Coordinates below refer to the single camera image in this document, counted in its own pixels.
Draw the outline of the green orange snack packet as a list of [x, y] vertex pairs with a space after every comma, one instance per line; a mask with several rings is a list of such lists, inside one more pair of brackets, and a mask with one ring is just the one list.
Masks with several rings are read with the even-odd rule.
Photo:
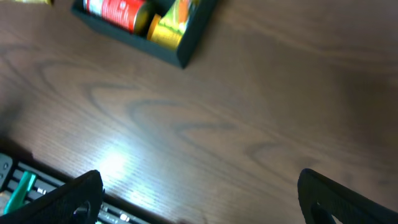
[[175, 0], [164, 17], [160, 20], [160, 25], [166, 26], [178, 34], [184, 34], [191, 14], [198, 7], [200, 0]]

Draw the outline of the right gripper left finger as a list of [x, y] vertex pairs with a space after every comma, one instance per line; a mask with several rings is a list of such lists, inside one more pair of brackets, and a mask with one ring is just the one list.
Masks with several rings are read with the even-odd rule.
[[103, 182], [91, 170], [13, 212], [1, 216], [1, 223], [95, 224], [103, 203]]

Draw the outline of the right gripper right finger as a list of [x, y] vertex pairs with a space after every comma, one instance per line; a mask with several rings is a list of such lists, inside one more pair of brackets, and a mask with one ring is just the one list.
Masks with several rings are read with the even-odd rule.
[[334, 223], [335, 220], [341, 223], [397, 223], [397, 212], [312, 169], [301, 171], [297, 188], [307, 224]]

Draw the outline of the red soda can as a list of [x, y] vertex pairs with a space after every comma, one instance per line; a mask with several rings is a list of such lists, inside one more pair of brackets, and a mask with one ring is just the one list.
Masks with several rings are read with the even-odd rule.
[[155, 5], [145, 0], [84, 0], [86, 11], [130, 33], [144, 35], [155, 15]]

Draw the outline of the small yellow candy packet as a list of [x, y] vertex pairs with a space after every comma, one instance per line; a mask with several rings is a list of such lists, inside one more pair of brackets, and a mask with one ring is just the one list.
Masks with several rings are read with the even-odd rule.
[[171, 16], [161, 17], [158, 14], [154, 16], [147, 33], [147, 40], [171, 50], [178, 48], [182, 37], [179, 24]]

